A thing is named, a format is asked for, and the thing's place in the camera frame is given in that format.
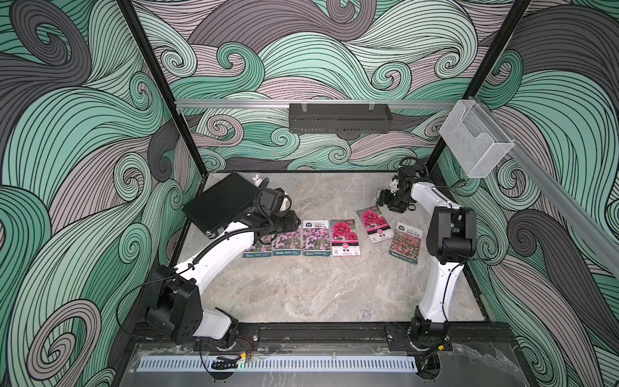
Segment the pink cosmos seed packet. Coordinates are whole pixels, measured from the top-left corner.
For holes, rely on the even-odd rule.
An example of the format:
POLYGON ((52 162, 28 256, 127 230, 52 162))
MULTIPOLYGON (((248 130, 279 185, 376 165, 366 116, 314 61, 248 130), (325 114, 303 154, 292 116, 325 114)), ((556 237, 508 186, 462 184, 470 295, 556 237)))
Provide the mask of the pink cosmos seed packet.
POLYGON ((301 230, 278 234, 272 241, 274 256, 301 256, 301 230))
POLYGON ((330 256, 330 229, 328 220, 303 220, 302 223, 303 256, 330 256))
POLYGON ((272 256, 272 240, 259 239, 243 252, 243 258, 264 258, 272 256))

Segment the hollyhock seed packet pink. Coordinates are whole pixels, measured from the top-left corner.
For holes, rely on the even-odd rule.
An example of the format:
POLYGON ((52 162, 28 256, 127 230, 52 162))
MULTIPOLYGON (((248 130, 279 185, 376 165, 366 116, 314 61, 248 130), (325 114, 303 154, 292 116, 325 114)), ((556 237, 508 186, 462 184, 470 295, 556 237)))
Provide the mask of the hollyhock seed packet pink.
POLYGON ((394 237, 393 229, 388 224, 378 206, 370 206, 356 211, 372 243, 391 240, 394 237))

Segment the mixed daisy flower seed packet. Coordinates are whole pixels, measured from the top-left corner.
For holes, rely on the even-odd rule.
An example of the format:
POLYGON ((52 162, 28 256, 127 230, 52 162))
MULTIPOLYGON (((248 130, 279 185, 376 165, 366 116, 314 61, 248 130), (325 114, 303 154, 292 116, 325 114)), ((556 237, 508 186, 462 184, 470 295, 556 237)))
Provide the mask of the mixed daisy flower seed packet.
POLYGON ((390 256, 410 264, 417 264, 422 245, 423 230, 398 222, 388 249, 390 256))

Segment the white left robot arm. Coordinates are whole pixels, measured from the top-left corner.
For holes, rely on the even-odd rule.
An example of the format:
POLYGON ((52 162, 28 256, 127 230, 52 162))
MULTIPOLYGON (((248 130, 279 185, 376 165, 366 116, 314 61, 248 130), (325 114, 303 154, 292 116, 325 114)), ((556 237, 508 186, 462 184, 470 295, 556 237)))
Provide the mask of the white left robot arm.
POLYGON ((261 186, 249 208, 232 218, 224 231, 203 250, 173 268, 159 268, 144 286, 144 319, 174 343, 206 340, 230 348, 238 319, 201 301, 210 283, 239 254, 266 236, 295 232, 301 220, 292 199, 281 188, 261 186))

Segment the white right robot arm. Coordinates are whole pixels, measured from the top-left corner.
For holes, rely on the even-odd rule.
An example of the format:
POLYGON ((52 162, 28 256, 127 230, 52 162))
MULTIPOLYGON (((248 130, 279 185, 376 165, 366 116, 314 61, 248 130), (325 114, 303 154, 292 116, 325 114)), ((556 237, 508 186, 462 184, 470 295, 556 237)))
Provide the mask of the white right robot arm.
POLYGON ((456 282, 465 263, 477 251, 477 213, 449 199, 412 165, 399 166, 388 189, 377 196, 377 206, 403 213, 419 205, 430 215, 426 247, 431 255, 427 288, 411 320, 412 340, 443 340, 449 330, 449 309, 456 282))

